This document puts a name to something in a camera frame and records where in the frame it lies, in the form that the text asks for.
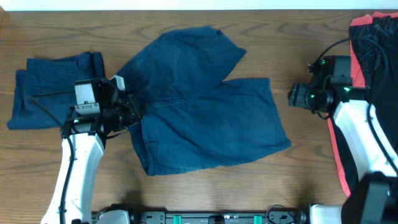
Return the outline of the blue denim shorts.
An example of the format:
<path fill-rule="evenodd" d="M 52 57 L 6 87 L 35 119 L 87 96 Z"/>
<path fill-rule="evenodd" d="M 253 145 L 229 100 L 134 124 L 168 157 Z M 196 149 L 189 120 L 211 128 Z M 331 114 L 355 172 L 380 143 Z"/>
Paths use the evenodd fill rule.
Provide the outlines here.
<path fill-rule="evenodd" d="M 246 51 L 212 27 L 172 30 L 118 75 L 146 105 L 129 128 L 149 176 L 253 162 L 290 147 L 268 78 L 229 79 Z"/>

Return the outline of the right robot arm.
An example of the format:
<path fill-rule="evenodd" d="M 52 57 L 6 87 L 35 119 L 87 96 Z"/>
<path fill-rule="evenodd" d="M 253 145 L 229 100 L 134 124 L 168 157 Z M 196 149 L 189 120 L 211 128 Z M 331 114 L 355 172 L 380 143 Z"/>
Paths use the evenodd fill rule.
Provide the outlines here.
<path fill-rule="evenodd" d="M 397 223 L 397 153 L 370 103 L 370 90 L 353 86 L 349 56 L 308 65 L 309 83 L 294 83 L 289 106 L 326 113 L 342 132 L 359 183 L 342 205 L 309 207 L 302 223 Z"/>

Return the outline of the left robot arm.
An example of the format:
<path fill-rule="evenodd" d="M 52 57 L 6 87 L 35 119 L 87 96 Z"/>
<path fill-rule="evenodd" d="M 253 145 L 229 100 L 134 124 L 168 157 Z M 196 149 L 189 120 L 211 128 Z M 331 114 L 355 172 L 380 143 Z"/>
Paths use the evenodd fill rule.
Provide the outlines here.
<path fill-rule="evenodd" d="M 62 162 L 42 223 L 92 223 L 96 173 L 106 141 L 137 124 L 146 105 L 126 90 L 123 77 L 75 82 L 76 105 L 61 127 Z"/>

